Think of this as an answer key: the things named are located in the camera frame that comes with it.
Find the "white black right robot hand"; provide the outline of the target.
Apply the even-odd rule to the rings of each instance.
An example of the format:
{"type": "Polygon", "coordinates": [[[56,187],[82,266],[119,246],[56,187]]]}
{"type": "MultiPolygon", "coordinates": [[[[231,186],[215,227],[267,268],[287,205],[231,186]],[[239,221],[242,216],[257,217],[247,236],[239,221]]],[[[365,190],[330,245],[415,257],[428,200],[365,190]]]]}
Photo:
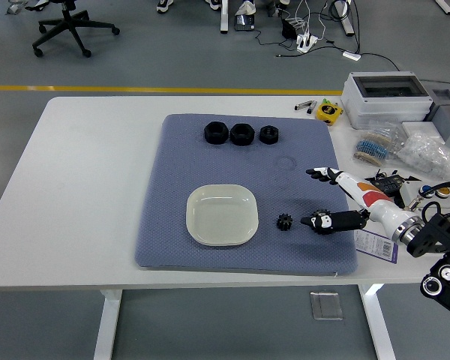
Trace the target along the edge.
{"type": "Polygon", "coordinates": [[[326,235],[360,230],[371,220],[382,224],[386,236],[398,243],[404,242],[410,233],[425,226],[417,214],[399,208],[379,188],[364,179],[330,167],[308,169],[306,173],[313,179],[338,185],[360,206],[358,211],[331,213],[318,210],[309,217],[303,217],[301,223],[308,225],[316,233],[326,235]]]}

